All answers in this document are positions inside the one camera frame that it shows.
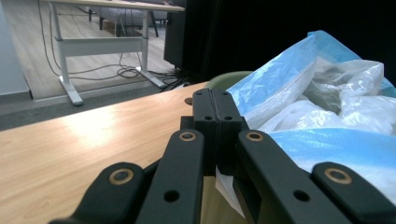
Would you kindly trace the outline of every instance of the sofa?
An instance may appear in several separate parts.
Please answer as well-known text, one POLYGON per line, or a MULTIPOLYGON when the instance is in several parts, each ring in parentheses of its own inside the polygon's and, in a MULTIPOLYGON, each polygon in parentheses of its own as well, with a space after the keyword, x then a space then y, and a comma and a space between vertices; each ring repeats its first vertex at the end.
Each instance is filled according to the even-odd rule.
MULTIPOLYGON (((142 0, 139 2, 151 4, 163 4, 162 0, 142 0)), ((123 29, 129 27, 142 28, 143 26, 143 11, 138 9, 115 8, 115 7, 90 7, 89 21, 92 20, 92 14, 96 13, 99 16, 99 29, 103 29, 103 21, 112 21, 116 25, 116 36, 123 34, 123 29)), ((165 11, 150 11, 148 16, 148 26, 154 27, 155 35, 158 37, 157 21, 166 23, 167 12, 165 11)))

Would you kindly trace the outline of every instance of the wooden tabletop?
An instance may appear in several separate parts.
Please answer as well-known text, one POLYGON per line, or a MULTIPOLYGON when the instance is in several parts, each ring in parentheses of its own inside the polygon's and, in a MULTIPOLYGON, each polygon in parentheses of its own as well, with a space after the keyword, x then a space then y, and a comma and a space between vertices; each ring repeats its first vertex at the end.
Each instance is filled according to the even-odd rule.
POLYGON ((204 85, 0 132, 0 223, 69 217, 107 166, 158 160, 204 85))
POLYGON ((157 4, 141 3, 134 1, 127 2, 121 0, 41 0, 41 1, 52 2, 56 4, 75 5, 75 6, 122 7, 122 8, 133 8, 133 9, 142 9, 142 10, 147 9, 147 10, 169 11, 169 12, 184 11, 183 7, 157 5, 157 4))

